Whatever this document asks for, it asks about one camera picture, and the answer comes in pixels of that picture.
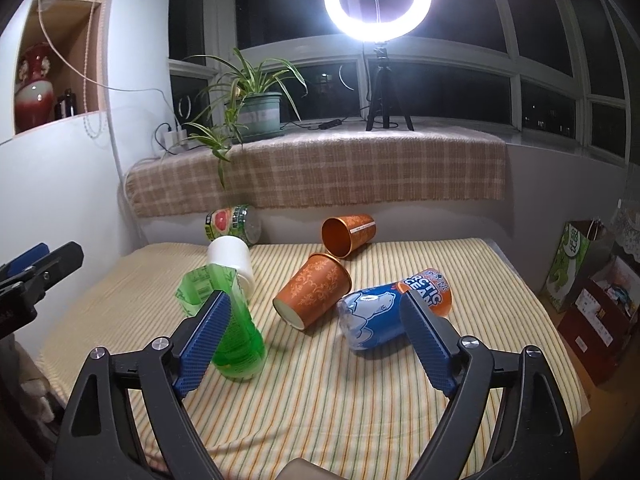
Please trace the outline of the left hand in glove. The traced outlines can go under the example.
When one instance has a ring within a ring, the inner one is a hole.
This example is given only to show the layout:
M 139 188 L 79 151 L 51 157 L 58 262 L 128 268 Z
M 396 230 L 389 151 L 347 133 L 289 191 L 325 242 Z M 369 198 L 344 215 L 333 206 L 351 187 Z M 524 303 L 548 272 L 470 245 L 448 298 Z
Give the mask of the left hand in glove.
M 47 395 L 50 384 L 46 378 L 36 377 L 20 381 L 20 401 L 23 413 L 34 422 L 48 424 L 54 421 L 54 414 Z

